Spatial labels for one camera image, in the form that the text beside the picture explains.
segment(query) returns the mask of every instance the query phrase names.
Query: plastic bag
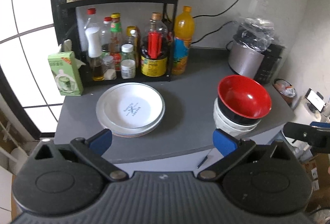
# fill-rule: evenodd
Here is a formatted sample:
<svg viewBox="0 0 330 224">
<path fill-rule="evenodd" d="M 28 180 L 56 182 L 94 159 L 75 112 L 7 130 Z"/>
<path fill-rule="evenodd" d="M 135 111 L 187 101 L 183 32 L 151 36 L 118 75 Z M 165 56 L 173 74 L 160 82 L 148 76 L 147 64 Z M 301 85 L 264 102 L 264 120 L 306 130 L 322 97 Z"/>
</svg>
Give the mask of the plastic bag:
<svg viewBox="0 0 330 224">
<path fill-rule="evenodd" d="M 273 40 L 274 24 L 267 19 L 241 19 L 234 40 L 243 47 L 262 53 Z"/>
</svg>

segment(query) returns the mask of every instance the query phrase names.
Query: gray countertop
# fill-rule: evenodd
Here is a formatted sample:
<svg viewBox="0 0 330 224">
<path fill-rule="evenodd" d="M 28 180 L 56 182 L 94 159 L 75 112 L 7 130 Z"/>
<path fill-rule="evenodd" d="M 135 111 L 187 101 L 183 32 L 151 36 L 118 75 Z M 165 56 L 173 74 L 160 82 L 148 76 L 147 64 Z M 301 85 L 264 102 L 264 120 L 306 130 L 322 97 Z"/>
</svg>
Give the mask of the gray countertop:
<svg viewBox="0 0 330 224">
<path fill-rule="evenodd" d="M 171 82 L 146 83 L 163 96 L 164 118 L 151 133 L 136 138 L 113 136 L 103 157 L 112 163 L 130 163 L 174 157 L 213 148 L 213 103 L 218 82 L 233 74 L 223 50 L 192 49 L 186 72 Z M 95 108 L 99 97 L 111 86 L 85 89 L 80 97 L 65 97 L 55 143 L 73 138 L 89 138 L 103 128 Z M 294 114 L 271 85 L 265 86 L 272 98 L 272 110 L 248 135 L 254 136 L 290 121 Z"/>
</svg>

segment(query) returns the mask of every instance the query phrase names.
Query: orange juice bottle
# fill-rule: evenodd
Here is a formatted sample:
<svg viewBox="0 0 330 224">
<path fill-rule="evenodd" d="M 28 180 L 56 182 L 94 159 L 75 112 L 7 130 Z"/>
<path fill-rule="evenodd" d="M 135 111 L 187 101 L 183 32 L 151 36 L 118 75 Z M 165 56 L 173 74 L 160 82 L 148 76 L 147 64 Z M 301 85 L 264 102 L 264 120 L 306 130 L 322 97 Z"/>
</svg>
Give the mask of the orange juice bottle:
<svg viewBox="0 0 330 224">
<path fill-rule="evenodd" d="M 191 39 L 195 30 L 194 19 L 191 14 L 191 7 L 184 6 L 182 14 L 175 19 L 174 25 L 174 59 L 172 74 L 180 75 L 184 72 L 188 60 L 188 52 Z"/>
</svg>

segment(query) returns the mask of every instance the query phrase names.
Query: red container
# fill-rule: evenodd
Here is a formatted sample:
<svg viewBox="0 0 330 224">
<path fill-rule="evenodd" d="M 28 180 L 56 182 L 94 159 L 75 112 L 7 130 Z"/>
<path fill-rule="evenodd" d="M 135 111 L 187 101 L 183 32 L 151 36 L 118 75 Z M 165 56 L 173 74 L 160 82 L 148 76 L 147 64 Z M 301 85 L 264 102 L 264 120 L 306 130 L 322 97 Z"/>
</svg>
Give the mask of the red container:
<svg viewBox="0 0 330 224">
<path fill-rule="evenodd" d="M 253 124 L 272 108 L 267 90 L 255 80 L 230 75 L 218 85 L 218 104 L 222 112 L 238 124 Z"/>
</svg>

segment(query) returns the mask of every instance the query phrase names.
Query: stacked bowls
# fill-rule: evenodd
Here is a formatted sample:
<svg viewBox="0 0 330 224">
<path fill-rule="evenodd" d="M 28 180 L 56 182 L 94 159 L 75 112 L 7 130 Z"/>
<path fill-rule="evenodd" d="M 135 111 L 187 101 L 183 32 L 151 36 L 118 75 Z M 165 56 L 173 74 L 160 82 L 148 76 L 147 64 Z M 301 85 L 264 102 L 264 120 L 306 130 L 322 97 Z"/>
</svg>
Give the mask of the stacked bowls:
<svg viewBox="0 0 330 224">
<path fill-rule="evenodd" d="M 154 130 L 165 113 L 165 102 L 154 88 L 122 83 L 105 91 L 96 104 L 104 128 L 119 137 L 139 137 Z"/>
<path fill-rule="evenodd" d="M 239 136 L 255 129 L 271 107 L 272 100 L 262 85 L 245 76 L 231 75 L 218 85 L 213 118 L 217 128 Z"/>
</svg>

